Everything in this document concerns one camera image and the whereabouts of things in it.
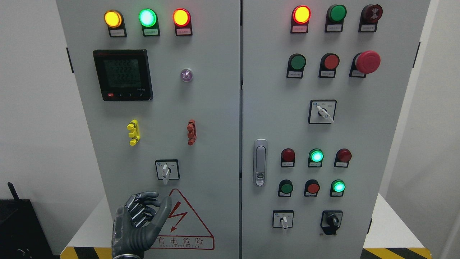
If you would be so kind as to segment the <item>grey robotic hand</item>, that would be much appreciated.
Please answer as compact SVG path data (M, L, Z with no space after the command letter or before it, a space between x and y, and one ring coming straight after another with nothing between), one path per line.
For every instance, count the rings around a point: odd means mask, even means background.
M157 192L132 194L120 206L113 223L113 259L143 259L171 213L171 197L157 200Z

